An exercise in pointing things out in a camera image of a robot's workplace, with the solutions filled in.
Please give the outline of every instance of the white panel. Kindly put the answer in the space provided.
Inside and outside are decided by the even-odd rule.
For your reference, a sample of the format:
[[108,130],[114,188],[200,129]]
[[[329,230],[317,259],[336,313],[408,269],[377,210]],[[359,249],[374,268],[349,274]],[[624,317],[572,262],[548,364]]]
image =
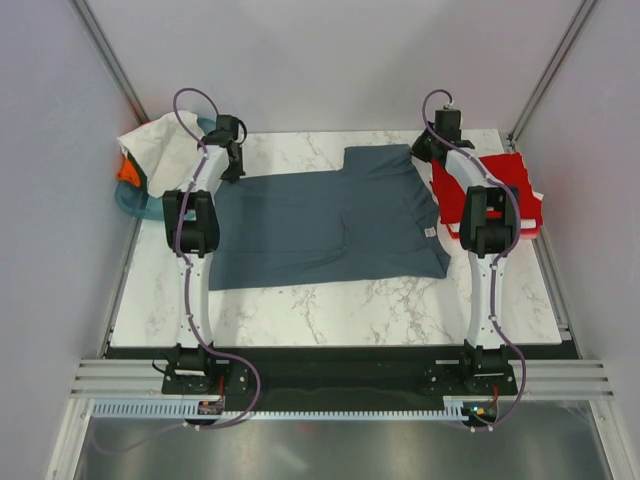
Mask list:
[[31,480],[104,327],[131,225],[115,137],[133,117],[66,2],[4,2],[0,45],[0,477]]
[[640,445],[640,3],[601,2],[521,140],[573,324]]
[[89,3],[153,118],[190,85],[254,132],[413,130],[447,87],[467,128],[506,131],[579,0]]

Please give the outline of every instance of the dark blue garment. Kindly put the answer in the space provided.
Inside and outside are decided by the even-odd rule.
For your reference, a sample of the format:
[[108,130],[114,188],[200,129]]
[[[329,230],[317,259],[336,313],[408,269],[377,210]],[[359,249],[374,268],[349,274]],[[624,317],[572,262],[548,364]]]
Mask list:
[[449,266],[407,145],[346,148],[339,171],[223,182],[215,203],[211,290],[444,278]]

